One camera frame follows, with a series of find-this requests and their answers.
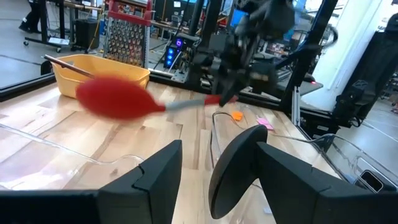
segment wooden table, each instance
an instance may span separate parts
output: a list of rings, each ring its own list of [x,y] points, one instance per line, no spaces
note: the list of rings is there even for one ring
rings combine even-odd
[[[149,83],[147,89],[155,99],[164,102],[203,97],[158,83]],[[218,143],[210,144],[212,114],[219,110],[243,111],[244,119],[239,125],[245,128],[256,124],[256,116],[265,116],[275,133],[304,138],[285,114],[241,103],[221,109],[212,106],[157,114],[131,123],[105,121],[83,111],[76,100],[60,96],[55,84],[1,103],[0,124],[99,161],[113,161],[126,154],[145,159],[172,140],[181,139],[183,172],[173,223],[243,223],[239,220],[245,224],[275,223],[273,216],[264,212],[268,206],[265,196],[255,186],[249,188],[228,216],[221,220],[210,217],[207,199],[212,170],[210,154],[216,162],[220,154],[218,148],[222,151],[242,131],[229,117],[217,115]],[[337,176],[309,144],[275,136],[269,136],[268,143]],[[95,166],[84,157],[3,129],[0,130],[0,149],[0,185],[15,190],[99,188],[137,165],[134,159],[125,159],[113,165]]]

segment metal rack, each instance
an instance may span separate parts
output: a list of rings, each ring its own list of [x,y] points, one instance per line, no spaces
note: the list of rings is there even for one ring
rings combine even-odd
[[[109,22],[103,57],[147,68],[151,1],[147,3],[144,17],[120,12],[118,4],[117,1],[109,2]]]

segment black pants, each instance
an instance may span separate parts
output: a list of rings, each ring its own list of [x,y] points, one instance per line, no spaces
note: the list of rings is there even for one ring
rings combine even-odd
[[[25,17],[27,20],[25,25],[30,30],[37,30],[37,25],[39,24],[39,20],[40,20],[40,4],[37,2],[29,2],[29,5],[31,8],[31,11]]]

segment cable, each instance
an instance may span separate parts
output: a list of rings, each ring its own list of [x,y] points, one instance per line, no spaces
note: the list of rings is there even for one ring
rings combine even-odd
[[[362,122],[363,122],[363,119],[359,118],[358,116],[354,116],[353,120],[351,120],[351,124],[355,128],[359,128],[360,125],[362,124]]]
[[[168,43],[168,42],[161,43],[161,44],[156,45],[155,47],[153,47],[153,48],[151,48],[151,49],[149,49],[149,50],[155,50],[156,48],[161,47],[161,46],[163,46],[163,45],[165,45],[165,44],[167,44],[167,43]]]
[[[223,19],[227,19],[227,18],[228,18],[228,17],[222,17],[222,18],[220,18],[220,19],[217,19],[216,24],[218,24],[219,22],[221,22]],[[201,34],[201,28],[198,29],[198,31],[197,31],[195,34],[196,34],[196,35]]]
[[[13,18],[0,18],[0,21],[21,21],[21,19],[13,19]]]
[[[228,116],[232,119],[232,122],[233,122],[237,127],[241,128],[241,129],[243,129],[243,130],[246,130],[246,128],[241,127],[241,126],[233,119],[232,115],[230,115],[229,113],[225,113],[225,112],[215,112],[215,113],[213,113],[213,115],[212,115],[211,135],[210,135],[210,152],[213,152],[211,141],[213,140],[213,132],[214,132],[214,134],[215,134],[215,139],[216,139],[216,144],[217,144],[218,151],[219,151],[219,155],[221,155],[220,145],[218,144],[218,138],[217,138],[217,135],[216,135],[217,132],[216,132],[216,130],[215,130],[215,129],[216,129],[216,128],[215,128],[215,116],[218,115],[218,114],[225,114],[225,115],[228,115]],[[283,135],[274,134],[274,133],[270,133],[270,132],[268,132],[268,135],[270,135],[270,136],[275,136],[275,137],[279,137],[279,138],[286,138],[286,139],[290,139],[290,140],[300,141],[300,142],[304,142],[304,143],[315,143],[315,142],[317,142],[317,141],[319,141],[319,140],[321,140],[321,139],[324,139],[324,138],[337,138],[337,139],[340,139],[340,140],[342,140],[342,141],[348,143],[349,145],[355,147],[355,148],[358,150],[358,152],[359,152],[358,155],[357,155],[357,156],[355,157],[355,159],[354,159],[354,161],[356,161],[356,164],[355,164],[354,162],[350,162],[349,158],[348,158],[346,155],[343,154],[343,152],[341,151],[341,149],[340,149],[335,143],[332,143],[332,145],[335,147],[336,152],[338,152],[338,153],[342,156],[342,158],[348,162],[348,165],[349,165],[350,167],[356,168],[356,167],[358,166],[358,159],[360,159],[360,158],[363,159],[363,156],[366,156],[367,158],[369,158],[370,160],[372,160],[373,163],[377,164],[377,166],[379,166],[379,167],[381,167],[382,169],[384,169],[391,177],[395,178],[395,180],[398,180],[398,176],[395,175],[392,171],[390,171],[387,167],[385,167],[384,165],[382,165],[382,164],[381,164],[380,162],[378,162],[377,160],[373,159],[367,152],[363,151],[360,147],[358,147],[358,146],[355,145],[354,143],[350,142],[349,140],[347,140],[347,139],[345,139],[345,138],[343,138],[343,137],[341,137],[341,136],[339,136],[339,135],[337,135],[337,134],[328,133],[328,134],[324,134],[324,135],[322,135],[322,136],[320,136],[320,137],[317,137],[317,138],[311,139],[311,140],[304,140],[304,139],[295,138],[295,137],[291,137],[291,136],[283,136]]]
[[[153,53],[155,53],[155,54],[163,54],[165,51],[166,51],[166,48],[167,48],[167,44],[169,44],[169,42],[171,41],[171,39],[172,39],[172,36],[170,35],[169,36],[169,39],[166,41],[166,42],[164,42],[163,43],[163,45],[164,45],[164,47],[163,47],[163,49],[162,50],[156,50],[156,51],[154,51],[153,49],[149,49],[151,52],[153,52]]]
[[[87,16],[85,17],[85,19],[88,19],[88,18],[90,17],[90,15],[91,15],[92,12],[93,12],[93,10],[90,9],[90,11],[88,12],[88,14],[87,14]]]

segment wire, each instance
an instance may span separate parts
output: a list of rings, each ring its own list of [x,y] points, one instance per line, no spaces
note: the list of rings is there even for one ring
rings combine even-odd
[[[157,46],[155,46],[155,47],[153,47],[153,48],[151,48],[151,49],[149,49],[149,50],[155,50],[156,48],[161,47],[161,46],[163,46],[163,45],[165,45],[165,44],[167,44],[167,43],[168,43],[168,42],[161,43],[161,44],[159,44],[159,45],[157,45]]]
[[[85,17],[85,19],[88,19],[91,16],[91,13],[93,12],[92,9],[90,9],[90,11],[88,12],[87,16]]]
[[[211,152],[210,154],[212,154],[212,152],[213,152],[213,149],[212,149],[212,140],[213,140],[213,132],[214,132],[214,134],[215,134],[215,139],[216,139],[216,144],[217,144],[217,147],[218,147],[218,152],[219,152],[219,155],[221,155],[220,145],[219,145],[219,143],[218,143],[218,138],[217,138],[217,132],[215,131],[215,129],[216,129],[216,128],[215,128],[215,116],[218,115],[218,114],[225,114],[225,115],[228,115],[228,116],[232,119],[232,122],[233,122],[237,127],[241,128],[241,129],[243,129],[243,130],[246,130],[246,128],[241,127],[241,126],[233,119],[232,115],[230,115],[229,113],[225,113],[225,112],[215,112],[215,113],[213,113],[213,115],[212,115],[211,135],[210,135],[210,152]],[[382,169],[384,169],[391,177],[395,178],[395,180],[398,180],[398,176],[396,176],[395,173],[393,173],[391,170],[389,170],[387,167],[385,167],[384,165],[382,165],[382,164],[381,164],[380,162],[378,162],[377,160],[373,159],[367,152],[363,151],[360,147],[358,147],[357,145],[355,145],[354,143],[350,142],[350,141],[347,140],[346,138],[343,138],[343,137],[341,137],[341,136],[339,136],[339,135],[337,135],[337,134],[328,133],[328,134],[324,134],[324,135],[322,135],[322,136],[320,136],[320,137],[317,137],[317,138],[311,139],[311,140],[300,139],[300,138],[295,138],[295,137],[291,137],[291,136],[283,136],[283,135],[274,134],[274,133],[270,133],[270,132],[268,132],[268,135],[270,135],[270,136],[275,136],[275,137],[279,137],[279,138],[291,139],[291,140],[300,141],[300,142],[304,142],[304,143],[316,143],[317,141],[319,141],[319,140],[321,140],[321,139],[325,139],[325,138],[337,138],[337,139],[340,139],[340,140],[342,140],[342,141],[348,143],[349,145],[355,147],[355,148],[358,150],[358,153],[357,153],[357,156],[356,156],[355,159],[354,159],[354,162],[351,162],[351,161],[349,160],[349,158],[348,158],[346,155],[343,154],[343,152],[341,151],[341,149],[340,149],[334,142],[332,143],[332,145],[335,147],[336,152],[337,152],[344,160],[346,160],[346,161],[348,162],[348,165],[349,165],[351,168],[355,168],[355,169],[356,169],[357,166],[358,166],[358,159],[360,159],[360,158],[363,159],[363,156],[366,156],[366,157],[367,157],[369,160],[371,160],[373,163],[377,164],[377,166],[379,166],[379,167],[381,167]],[[377,168],[375,168],[374,166],[372,166],[372,167],[373,167],[377,172],[381,173]]]
[[[362,124],[362,122],[363,122],[363,119],[359,118],[358,116],[354,116],[353,120],[351,120],[351,124],[355,128],[359,128],[360,125]]]
[[[0,18],[0,21],[21,21],[21,19],[13,19],[13,18]]]
[[[220,18],[220,19],[217,19],[216,24],[218,24],[219,22],[221,22],[223,19],[227,19],[227,18],[228,18],[228,17],[222,17],[222,18]],[[201,34],[201,28],[198,29],[198,31],[197,31],[195,34],[196,34],[196,35]]]
[[[187,4],[185,5],[185,8],[184,8],[184,12],[187,11],[189,2],[190,2],[190,0],[187,1]],[[172,38],[172,43],[175,41],[175,39],[177,38],[178,33],[180,32],[180,29],[181,29],[181,26],[182,26],[182,24],[183,24],[183,21],[184,21],[184,18],[185,18],[185,15],[186,15],[186,14],[188,14],[188,13],[184,13],[184,14],[182,15],[181,23],[180,23],[180,25],[178,26],[178,29],[177,29],[175,35],[174,35],[173,38]],[[161,56],[161,58],[157,61],[157,63],[156,63],[156,65],[155,65],[154,69],[156,69],[156,67],[159,65],[160,61],[166,56],[166,53],[167,53],[167,51],[165,51],[165,52],[163,53],[163,55]]]

